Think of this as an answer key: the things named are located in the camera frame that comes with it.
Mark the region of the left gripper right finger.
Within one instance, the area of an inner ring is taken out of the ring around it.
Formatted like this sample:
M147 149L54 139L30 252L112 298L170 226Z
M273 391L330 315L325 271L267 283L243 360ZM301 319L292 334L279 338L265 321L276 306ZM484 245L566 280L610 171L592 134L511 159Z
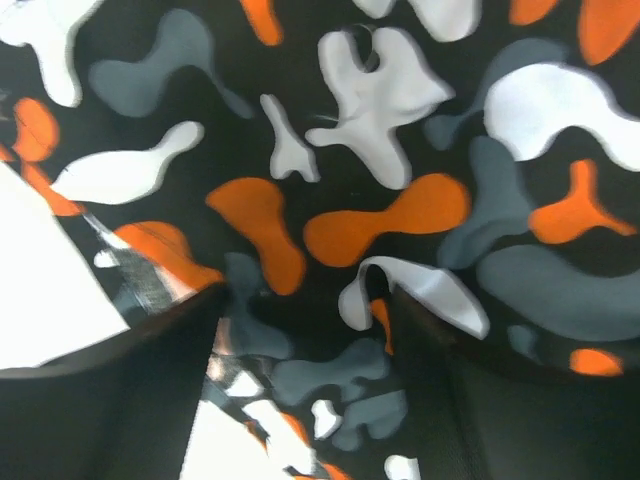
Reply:
M389 310L423 478L638 478L638 373L582 376L493 349L401 287Z

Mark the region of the orange camouflage shorts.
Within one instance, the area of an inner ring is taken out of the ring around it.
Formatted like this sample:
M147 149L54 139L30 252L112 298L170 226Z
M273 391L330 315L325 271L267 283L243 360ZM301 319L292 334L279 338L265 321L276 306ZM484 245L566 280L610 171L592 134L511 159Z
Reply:
M228 290L177 479L425 479L403 288L639 375L635 1L5 1L1 372Z

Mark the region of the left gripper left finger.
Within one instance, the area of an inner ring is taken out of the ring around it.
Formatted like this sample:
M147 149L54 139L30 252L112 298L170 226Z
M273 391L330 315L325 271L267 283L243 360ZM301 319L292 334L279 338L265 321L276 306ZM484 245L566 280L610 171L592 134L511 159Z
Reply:
M109 339L1 372L4 479L177 479L222 284Z

